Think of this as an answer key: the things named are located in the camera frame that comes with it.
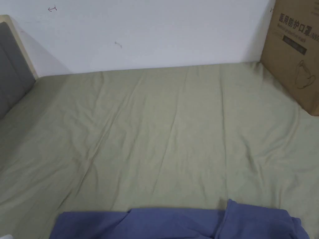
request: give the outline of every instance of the black label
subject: black label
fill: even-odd
[[[304,48],[302,45],[298,44],[297,42],[295,42],[294,40],[292,40],[291,38],[287,37],[284,35],[284,37],[282,38],[282,40],[287,43],[288,45],[290,45],[292,48],[296,49],[297,51],[299,51],[301,54],[305,55],[307,52],[307,49]]]

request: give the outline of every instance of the white object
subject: white object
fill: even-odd
[[[5,235],[3,237],[0,237],[0,239],[13,239],[13,236],[11,235]]]

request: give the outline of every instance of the wall mark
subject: wall mark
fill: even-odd
[[[54,5],[54,8],[48,8],[48,10],[50,11],[50,12],[52,12],[51,10],[53,10],[53,9],[55,9],[56,11],[57,11],[57,9],[56,9],[56,6]]]
[[[119,46],[121,47],[121,49],[122,49],[122,45],[121,45],[120,43],[114,42],[114,44],[115,44],[115,45],[119,45]]]

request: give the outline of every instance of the gray headboard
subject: gray headboard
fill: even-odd
[[[32,88],[32,74],[6,22],[0,23],[0,119]]]

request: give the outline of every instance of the pencil mark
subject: pencil mark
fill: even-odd
[[[118,43],[118,42],[114,42],[114,43],[115,43],[115,45],[119,45],[122,49],[122,45],[120,43]]]
[[[55,9],[56,11],[57,11],[57,9],[56,9],[56,6],[54,5],[54,8],[48,8],[48,10],[50,11],[50,12],[52,12],[51,10],[53,10],[53,9]]]
[[[297,89],[304,89],[316,81],[316,76],[312,75],[304,60],[301,60],[296,68],[295,85]]]

